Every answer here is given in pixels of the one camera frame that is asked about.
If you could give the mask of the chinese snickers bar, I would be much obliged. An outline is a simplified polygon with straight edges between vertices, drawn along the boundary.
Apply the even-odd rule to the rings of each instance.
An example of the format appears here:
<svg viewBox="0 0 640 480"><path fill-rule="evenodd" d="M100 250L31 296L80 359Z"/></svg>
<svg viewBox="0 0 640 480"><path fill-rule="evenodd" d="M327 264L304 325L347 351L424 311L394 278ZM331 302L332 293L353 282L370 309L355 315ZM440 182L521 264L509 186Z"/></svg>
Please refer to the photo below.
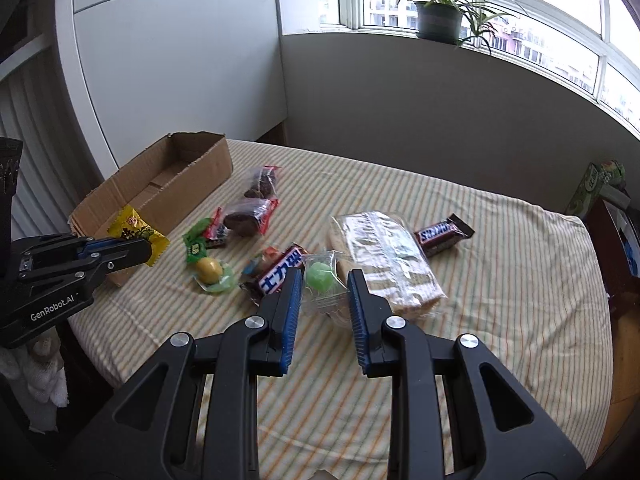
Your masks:
<svg viewBox="0 0 640 480"><path fill-rule="evenodd" d="M262 298L278 292L284 281L288 270L304 270L304 260L308 252L299 244L291 245L282 252L281 257L265 273L251 278L241 273L240 289L248 293L254 304L260 304Z"/></svg>

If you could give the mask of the yellow snack packet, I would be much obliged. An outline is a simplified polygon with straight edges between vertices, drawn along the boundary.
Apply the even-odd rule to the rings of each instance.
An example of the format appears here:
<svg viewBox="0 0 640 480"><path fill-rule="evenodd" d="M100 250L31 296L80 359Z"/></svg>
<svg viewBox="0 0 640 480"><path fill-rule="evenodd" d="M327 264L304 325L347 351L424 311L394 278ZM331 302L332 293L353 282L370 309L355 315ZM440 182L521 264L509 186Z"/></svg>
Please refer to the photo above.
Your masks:
<svg viewBox="0 0 640 480"><path fill-rule="evenodd" d="M147 266L154 266L170 244L168 238L146 223L130 204L116 214L107 234L119 240L146 240L151 247L150 258L145 263Z"/></svg>

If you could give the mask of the orange blue small candy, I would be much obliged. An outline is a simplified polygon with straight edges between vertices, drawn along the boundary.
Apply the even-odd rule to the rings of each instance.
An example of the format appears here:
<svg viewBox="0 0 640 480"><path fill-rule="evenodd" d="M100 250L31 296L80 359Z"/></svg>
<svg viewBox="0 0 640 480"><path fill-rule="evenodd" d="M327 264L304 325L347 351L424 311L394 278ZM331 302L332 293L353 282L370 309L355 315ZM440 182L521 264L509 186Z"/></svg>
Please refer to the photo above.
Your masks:
<svg viewBox="0 0 640 480"><path fill-rule="evenodd" d="M242 274L251 278L262 275L279 260L281 255L282 252L279 249L272 246L265 247L244 266Z"/></svg>

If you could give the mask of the green jelly cup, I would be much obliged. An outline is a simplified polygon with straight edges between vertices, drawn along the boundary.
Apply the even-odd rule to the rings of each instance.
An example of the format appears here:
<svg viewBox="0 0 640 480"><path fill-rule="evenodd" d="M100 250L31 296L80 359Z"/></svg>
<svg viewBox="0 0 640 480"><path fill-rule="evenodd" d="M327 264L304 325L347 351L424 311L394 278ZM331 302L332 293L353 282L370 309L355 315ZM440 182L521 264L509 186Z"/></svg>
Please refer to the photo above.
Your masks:
<svg viewBox="0 0 640 480"><path fill-rule="evenodd" d="M327 250L303 258L302 311L306 315L326 316L336 326L347 328L349 296L337 273L339 255L335 250Z"/></svg>

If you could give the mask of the yellow jelly cup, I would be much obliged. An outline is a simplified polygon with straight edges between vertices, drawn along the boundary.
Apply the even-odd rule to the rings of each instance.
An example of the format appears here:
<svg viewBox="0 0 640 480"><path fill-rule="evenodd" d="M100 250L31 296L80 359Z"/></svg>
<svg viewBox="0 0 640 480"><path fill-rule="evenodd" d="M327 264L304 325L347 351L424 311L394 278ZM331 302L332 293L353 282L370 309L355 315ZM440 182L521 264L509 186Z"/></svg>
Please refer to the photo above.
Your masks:
<svg viewBox="0 0 640 480"><path fill-rule="evenodd" d="M223 294L235 286L231 266L215 258L203 257L194 263L194 280L204 292Z"/></svg>

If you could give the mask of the large cracker pack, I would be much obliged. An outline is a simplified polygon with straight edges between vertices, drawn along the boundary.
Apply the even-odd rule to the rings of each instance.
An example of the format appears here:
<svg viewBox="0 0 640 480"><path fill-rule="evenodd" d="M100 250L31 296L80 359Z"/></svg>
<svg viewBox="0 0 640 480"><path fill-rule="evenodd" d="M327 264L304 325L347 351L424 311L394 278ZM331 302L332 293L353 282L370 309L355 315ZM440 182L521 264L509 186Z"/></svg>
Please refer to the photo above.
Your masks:
<svg viewBox="0 0 640 480"><path fill-rule="evenodd" d="M369 292L387 300L393 314L413 321L447 298L404 220L378 210L331 219L329 248L338 256L343 280L362 271Z"/></svg>

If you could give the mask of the brown snickers bar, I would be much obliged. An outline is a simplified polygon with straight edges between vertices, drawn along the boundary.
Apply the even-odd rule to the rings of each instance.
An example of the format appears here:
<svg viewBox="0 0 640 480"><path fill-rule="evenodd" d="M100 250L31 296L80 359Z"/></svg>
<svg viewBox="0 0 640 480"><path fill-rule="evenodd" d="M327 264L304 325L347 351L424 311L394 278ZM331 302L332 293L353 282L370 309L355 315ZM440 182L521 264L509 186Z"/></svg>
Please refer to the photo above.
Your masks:
<svg viewBox="0 0 640 480"><path fill-rule="evenodd" d="M456 214L414 232L416 241L426 258L432 258L454 247L462 240L469 240L475 231Z"/></svg>

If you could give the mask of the green red candy wrapper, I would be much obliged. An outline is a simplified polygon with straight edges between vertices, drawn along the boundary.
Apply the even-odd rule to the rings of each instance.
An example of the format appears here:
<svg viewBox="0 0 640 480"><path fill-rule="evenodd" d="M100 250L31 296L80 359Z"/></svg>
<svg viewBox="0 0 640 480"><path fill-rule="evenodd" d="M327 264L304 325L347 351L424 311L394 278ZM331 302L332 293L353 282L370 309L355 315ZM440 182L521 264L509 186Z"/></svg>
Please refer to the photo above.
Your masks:
<svg viewBox="0 0 640 480"><path fill-rule="evenodd" d="M229 229L224 225L222 209L217 208L211 217L201 218L182 236L186 248L186 263L196 263L207 256L209 249L227 245Z"/></svg>

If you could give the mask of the red dark jujube packet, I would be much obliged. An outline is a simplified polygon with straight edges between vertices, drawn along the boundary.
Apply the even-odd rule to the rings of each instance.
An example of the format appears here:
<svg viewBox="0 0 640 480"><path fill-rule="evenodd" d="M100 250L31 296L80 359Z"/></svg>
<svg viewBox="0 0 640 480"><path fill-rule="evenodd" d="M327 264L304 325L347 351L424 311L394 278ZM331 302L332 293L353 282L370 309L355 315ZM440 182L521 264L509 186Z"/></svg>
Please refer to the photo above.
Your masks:
<svg viewBox="0 0 640 480"><path fill-rule="evenodd" d="M222 223L235 235L264 235L279 203L277 198L243 198L224 210Z"/></svg>

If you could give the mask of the striped table cloth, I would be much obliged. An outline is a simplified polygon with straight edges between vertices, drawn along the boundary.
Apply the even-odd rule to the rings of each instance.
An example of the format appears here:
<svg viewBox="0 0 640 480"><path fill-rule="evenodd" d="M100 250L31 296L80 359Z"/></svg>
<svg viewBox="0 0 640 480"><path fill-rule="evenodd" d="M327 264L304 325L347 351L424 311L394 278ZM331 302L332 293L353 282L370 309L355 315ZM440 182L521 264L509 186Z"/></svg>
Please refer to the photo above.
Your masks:
<svg viewBox="0 0 640 480"><path fill-rule="evenodd" d="M333 222L344 214L379 211L412 232L461 218L473 236L430 262L442 299L394 312L434 336L480 338L593 462L611 401L613 344L598 258L579 219L370 162L246 141L230 141L229 152L231 177L170 233L160 260L122 286L101 286L93 305L70 320L111 385L126 382L170 335L213 335L254 312L242 289L201 289L186 266L182 237L239 198L254 169L276 166L279 206L267 232L232 240L218 252L221 261L241 272L266 247L327 250ZM304 307L290 371L258 382L262 478L306 479L319 470L341 479L384 478L390 400L388 379L361 373L349 322Z"/></svg>

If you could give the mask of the brown cardboard box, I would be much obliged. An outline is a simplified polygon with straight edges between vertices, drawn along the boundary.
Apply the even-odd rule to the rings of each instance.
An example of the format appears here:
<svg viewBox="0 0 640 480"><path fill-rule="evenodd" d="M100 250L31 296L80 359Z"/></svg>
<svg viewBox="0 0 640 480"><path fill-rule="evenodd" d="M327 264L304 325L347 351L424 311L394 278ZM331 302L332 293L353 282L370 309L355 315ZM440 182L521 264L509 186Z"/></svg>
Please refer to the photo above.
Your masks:
<svg viewBox="0 0 640 480"><path fill-rule="evenodd" d="M106 237L116 214L130 205L167 236L230 178L232 170L222 134L168 134L89 193L70 214L70 229L82 236Z"/></svg>

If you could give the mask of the white cabinet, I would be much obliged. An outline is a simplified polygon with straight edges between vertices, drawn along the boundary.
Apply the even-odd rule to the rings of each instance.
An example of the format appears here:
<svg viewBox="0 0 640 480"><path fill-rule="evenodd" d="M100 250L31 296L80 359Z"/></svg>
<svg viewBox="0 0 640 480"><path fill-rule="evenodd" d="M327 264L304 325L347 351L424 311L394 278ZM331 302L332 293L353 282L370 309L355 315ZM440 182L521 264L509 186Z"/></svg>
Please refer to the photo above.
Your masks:
<svg viewBox="0 0 640 480"><path fill-rule="evenodd" d="M72 112L102 177L168 133L284 122L277 0L54 0Z"/></svg>

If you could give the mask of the dark side table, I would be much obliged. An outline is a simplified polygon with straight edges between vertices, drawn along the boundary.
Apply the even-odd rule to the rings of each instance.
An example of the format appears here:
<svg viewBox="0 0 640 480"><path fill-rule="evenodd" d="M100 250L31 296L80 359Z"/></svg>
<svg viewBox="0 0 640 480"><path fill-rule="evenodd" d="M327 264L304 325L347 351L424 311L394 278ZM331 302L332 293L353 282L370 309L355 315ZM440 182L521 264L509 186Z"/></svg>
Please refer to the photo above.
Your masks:
<svg viewBox="0 0 640 480"><path fill-rule="evenodd" d="M611 316L621 318L639 307L639 278L631 273L611 204L598 198L588 212L585 224L597 253Z"/></svg>

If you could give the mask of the green tissue box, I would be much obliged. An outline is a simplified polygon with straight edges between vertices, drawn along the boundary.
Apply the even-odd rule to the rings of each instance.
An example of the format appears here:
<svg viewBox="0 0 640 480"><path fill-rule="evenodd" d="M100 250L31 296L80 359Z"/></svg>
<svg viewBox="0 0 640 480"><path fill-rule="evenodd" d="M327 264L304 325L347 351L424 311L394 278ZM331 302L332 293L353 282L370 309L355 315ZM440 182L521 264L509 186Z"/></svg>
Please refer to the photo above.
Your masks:
<svg viewBox="0 0 640 480"><path fill-rule="evenodd" d="M590 162L565 213L585 219L599 198L623 210L630 205L631 198L626 191L626 169L621 162L609 160L597 165Z"/></svg>

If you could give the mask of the potted spider plant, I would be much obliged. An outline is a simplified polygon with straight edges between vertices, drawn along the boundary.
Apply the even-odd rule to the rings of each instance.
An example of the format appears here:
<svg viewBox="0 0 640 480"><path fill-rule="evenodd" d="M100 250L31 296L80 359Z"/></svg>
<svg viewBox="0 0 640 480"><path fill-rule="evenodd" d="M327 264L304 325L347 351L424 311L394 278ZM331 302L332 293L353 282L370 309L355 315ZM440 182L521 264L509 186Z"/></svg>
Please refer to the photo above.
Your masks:
<svg viewBox="0 0 640 480"><path fill-rule="evenodd" d="M418 14L419 39L457 47L478 41L488 52L491 38L498 32L495 20L512 16L508 11L493 8L486 0L413 0L413 4Z"/></svg>

